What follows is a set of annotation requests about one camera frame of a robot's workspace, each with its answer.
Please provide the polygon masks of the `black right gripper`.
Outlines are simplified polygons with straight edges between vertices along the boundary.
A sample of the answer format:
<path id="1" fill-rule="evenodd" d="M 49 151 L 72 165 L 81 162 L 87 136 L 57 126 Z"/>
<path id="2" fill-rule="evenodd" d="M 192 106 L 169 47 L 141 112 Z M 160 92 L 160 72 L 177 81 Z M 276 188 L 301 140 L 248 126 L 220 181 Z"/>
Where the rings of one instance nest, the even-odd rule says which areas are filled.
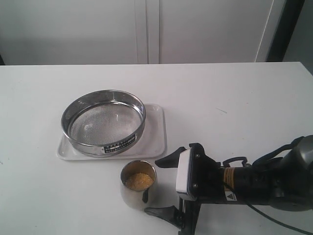
<path id="1" fill-rule="evenodd" d="M 206 156 L 204 148 L 198 144 L 190 145 L 192 150 L 192 189 L 190 196 L 179 196 L 179 209 L 175 206 L 164 208 L 145 208 L 144 212 L 148 215 L 162 220 L 177 220 L 178 216 L 182 219 L 180 235 L 193 235 L 197 225 L 199 212 L 202 204 L 227 204 L 236 202 L 237 196 L 232 192 L 230 185 L 224 179 L 232 177 L 233 170 L 226 170 L 219 162 Z M 173 153 L 155 161 L 159 168 L 177 168 L 179 165 L 180 154 L 187 150 L 179 147 Z"/>

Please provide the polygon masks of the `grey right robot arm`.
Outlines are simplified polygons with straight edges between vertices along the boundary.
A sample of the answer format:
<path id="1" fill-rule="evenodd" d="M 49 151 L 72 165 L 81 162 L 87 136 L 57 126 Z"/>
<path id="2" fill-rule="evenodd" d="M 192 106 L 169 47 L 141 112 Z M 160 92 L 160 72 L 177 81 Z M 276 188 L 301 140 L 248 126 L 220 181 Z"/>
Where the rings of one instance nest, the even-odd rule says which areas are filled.
<path id="1" fill-rule="evenodd" d="M 192 143 L 156 160 L 160 168 L 176 168 L 178 206 L 146 208 L 146 214 L 176 226 L 181 235 L 195 233 L 203 204 L 271 206 L 302 212 L 313 207 L 313 138 L 298 137 L 261 156 L 217 162 L 204 147 Z"/>

